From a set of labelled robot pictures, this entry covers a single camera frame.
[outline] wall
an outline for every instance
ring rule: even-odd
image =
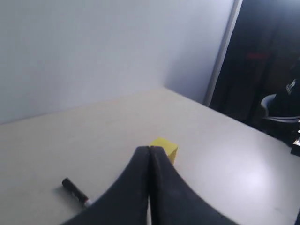
[[[233,0],[3,0],[0,123],[162,85],[202,102]]]

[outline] yellow block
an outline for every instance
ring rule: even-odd
[[[177,149],[178,149],[177,144],[174,144],[174,143],[168,141],[167,139],[159,137],[159,138],[155,139],[150,145],[163,147],[166,154],[168,155],[171,163],[174,164]]]

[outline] black marker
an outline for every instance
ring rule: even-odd
[[[77,200],[84,205],[85,207],[89,207],[92,205],[92,201],[81,191],[78,187],[73,184],[69,178],[65,178],[62,183],[63,187],[68,190]]]

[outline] white table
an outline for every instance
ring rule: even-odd
[[[300,157],[283,143],[166,89],[0,126],[0,224],[55,225],[78,213],[61,181],[91,199],[136,146],[179,145],[175,167],[210,205],[242,225],[292,225]]]

